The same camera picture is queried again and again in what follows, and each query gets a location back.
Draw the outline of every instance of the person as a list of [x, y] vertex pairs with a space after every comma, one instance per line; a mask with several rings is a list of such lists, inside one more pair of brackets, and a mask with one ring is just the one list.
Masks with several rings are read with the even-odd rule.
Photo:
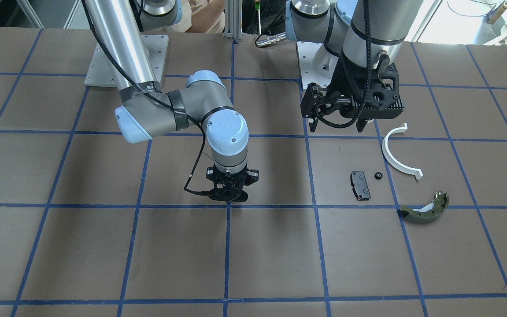
[[219, 33], [224, 30], [225, 0], [181, 0], [183, 17], [172, 26], [160, 30], [167, 32]]

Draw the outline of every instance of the white curved part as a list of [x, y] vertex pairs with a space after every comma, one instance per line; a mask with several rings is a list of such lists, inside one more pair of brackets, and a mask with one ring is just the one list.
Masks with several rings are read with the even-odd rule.
[[388, 132], [388, 134], [385, 136], [384, 140], [382, 140], [382, 154], [385, 156], [386, 160], [390, 163], [390, 165], [393, 166], [393, 168], [396, 168], [397, 170], [401, 171], [402, 173], [414, 175], [417, 180], [420, 180], [420, 179], [422, 179], [422, 177], [424, 177], [424, 173], [422, 173], [422, 170], [411, 168], [409, 166], [406, 166], [406, 165], [400, 163], [400, 161], [397, 160], [392, 155], [392, 153], [390, 152], [390, 149], [389, 149], [390, 136], [395, 133], [406, 132], [406, 130], [408, 130], [408, 124], [406, 124], [406, 122], [400, 128], [395, 128], [395, 129], [390, 130], [390, 132]]

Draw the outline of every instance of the robotic arm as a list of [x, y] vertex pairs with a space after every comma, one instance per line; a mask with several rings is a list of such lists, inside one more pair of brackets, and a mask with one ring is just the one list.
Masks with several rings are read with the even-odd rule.
[[[338, 56], [330, 85], [311, 83], [302, 99], [302, 116], [308, 118], [311, 132], [318, 121], [334, 128], [356, 123], [362, 132], [368, 120], [396, 118], [403, 112], [393, 62], [422, 1], [360, 0], [350, 24], [346, 0], [332, 6], [328, 0], [287, 3], [287, 38], [323, 43], [328, 53]], [[324, 118], [337, 110], [352, 120], [334, 124]]]
[[[142, 142], [197, 125], [212, 149], [215, 162], [207, 169], [207, 179], [214, 188], [200, 192], [187, 189], [195, 163], [185, 190], [213, 200], [247, 200], [243, 186], [255, 183], [259, 172], [247, 169], [248, 127], [234, 110], [219, 77], [201, 70], [188, 78], [185, 89], [163, 94], [128, 0], [82, 2], [95, 38], [110, 61], [123, 103], [115, 115], [124, 138], [130, 143]], [[172, 2], [144, 0], [143, 10]], [[165, 10], [164, 17], [169, 18], [176, 6]]]

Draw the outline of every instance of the blue joint cap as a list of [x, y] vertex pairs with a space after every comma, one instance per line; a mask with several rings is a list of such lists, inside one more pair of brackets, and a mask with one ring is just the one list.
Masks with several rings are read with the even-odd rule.
[[181, 4], [181, 0], [177, 0], [177, 16], [175, 17], [175, 22], [173, 22], [173, 24], [181, 22], [182, 19], [183, 19], [183, 4]]
[[193, 83], [197, 81], [213, 81], [217, 84], [220, 84], [224, 89], [226, 88], [218, 75], [215, 72], [212, 72], [211, 70], [199, 70], [198, 72], [195, 72], [193, 75], [189, 76], [187, 78], [187, 84], [185, 87], [191, 86]]
[[287, 37], [287, 40], [291, 40], [296, 42], [296, 34], [294, 34], [294, 25], [292, 24], [292, 9], [290, 0], [287, 0], [287, 3], [285, 4], [285, 36]]
[[145, 140], [151, 140], [151, 135], [134, 119], [130, 112], [120, 106], [114, 110], [116, 122], [120, 127], [120, 132], [129, 143], [138, 143]]
[[248, 144], [248, 125], [237, 111], [219, 110], [208, 119], [207, 139], [217, 153], [223, 156], [237, 155]]
[[348, 26], [352, 23], [356, 6], [357, 0], [337, 0], [336, 2], [337, 16]]

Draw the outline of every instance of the metal base plate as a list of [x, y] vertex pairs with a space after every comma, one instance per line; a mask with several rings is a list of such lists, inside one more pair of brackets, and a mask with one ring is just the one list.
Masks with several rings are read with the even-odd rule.
[[320, 87], [328, 87], [332, 80], [318, 74], [313, 63], [316, 52], [322, 44], [297, 42], [296, 46], [298, 48], [298, 64], [302, 77], [302, 89], [306, 90], [308, 84], [311, 82], [315, 82], [320, 85]]
[[[163, 86], [163, 75], [165, 74], [165, 57], [167, 56], [167, 35], [142, 35], [142, 40], [148, 48], [149, 62], [153, 68], [155, 78]], [[108, 66], [108, 59], [100, 46], [97, 44], [93, 59], [87, 71], [85, 85], [92, 87], [116, 87], [111, 69]]]

